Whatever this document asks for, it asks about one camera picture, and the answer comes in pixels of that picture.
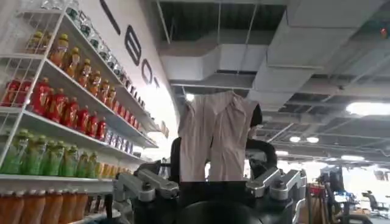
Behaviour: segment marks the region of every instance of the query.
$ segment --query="fluorescent light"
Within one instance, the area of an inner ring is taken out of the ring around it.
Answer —
[[[186,99],[187,101],[193,101],[194,98],[195,98],[194,94],[191,94],[191,93],[185,94],[185,99]]]
[[[373,102],[354,102],[347,106],[346,109],[351,114],[361,116],[368,115],[390,115],[389,103],[373,103]]]
[[[275,151],[276,155],[278,156],[287,156],[288,155],[288,152],[287,151]]]
[[[310,142],[310,143],[317,143],[318,142],[318,138],[317,137],[309,137],[309,138],[306,138],[306,141]]]
[[[290,137],[290,142],[299,142],[299,141],[300,141],[300,137],[298,137],[298,136]]]
[[[351,161],[363,161],[364,157],[362,156],[350,156],[350,155],[344,155],[341,157],[343,160],[351,160]]]

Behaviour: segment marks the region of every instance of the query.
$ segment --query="ceiling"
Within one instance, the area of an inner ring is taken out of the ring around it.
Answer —
[[[350,102],[390,102],[390,40],[380,33],[390,29],[390,3],[332,0],[339,6],[318,9],[318,1],[154,1],[177,104],[186,93],[233,90],[259,101],[265,121],[257,137],[290,161],[353,164],[339,158],[359,155],[367,160],[359,165],[390,166],[390,117],[345,112]]]

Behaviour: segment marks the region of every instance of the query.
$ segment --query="metal bracket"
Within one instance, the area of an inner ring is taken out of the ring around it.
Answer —
[[[262,197],[264,195],[264,190],[271,185],[274,180],[280,178],[280,171],[278,168],[273,167],[263,173],[260,177],[256,178],[253,181],[248,181],[246,183],[247,189],[250,193],[255,196],[255,198]]]

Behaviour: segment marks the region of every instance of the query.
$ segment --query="clothing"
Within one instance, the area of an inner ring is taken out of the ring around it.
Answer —
[[[242,180],[246,139],[257,105],[232,91],[195,97],[179,126],[181,181],[205,181],[207,159],[211,181]]]

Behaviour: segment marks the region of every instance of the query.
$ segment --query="red object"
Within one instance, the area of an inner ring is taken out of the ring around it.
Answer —
[[[72,100],[65,106],[61,124],[72,128],[76,120],[76,114],[78,109],[79,105],[77,104],[77,98],[73,97]]]
[[[68,102],[68,98],[64,95],[63,89],[58,89],[58,93],[54,94],[49,102],[49,109],[46,113],[46,117],[57,123],[60,122],[64,107]]]
[[[11,107],[13,101],[15,100],[16,93],[18,92],[20,87],[20,81],[18,79],[14,79],[11,82],[7,83],[4,98],[2,99],[1,106],[2,107]]]
[[[105,133],[105,118],[103,117],[103,120],[99,121],[99,123],[97,124],[96,139],[103,140],[104,133]]]
[[[77,112],[76,116],[76,129],[84,133],[87,131],[87,124],[88,119],[90,118],[90,115],[88,114],[88,106],[85,106],[84,109],[81,109]]]
[[[31,87],[31,83],[32,83],[31,79],[27,79],[23,81],[22,84],[20,85],[19,92],[16,95],[16,100],[15,100],[17,107],[22,107],[24,100],[27,96],[27,92]]]
[[[95,111],[92,116],[90,116],[87,124],[87,135],[91,137],[96,136],[98,130],[98,114]]]
[[[41,82],[35,85],[34,91],[32,92],[30,106],[32,111],[39,115],[44,115],[47,109],[49,95],[53,91],[49,87],[48,82],[48,78],[43,78]]]

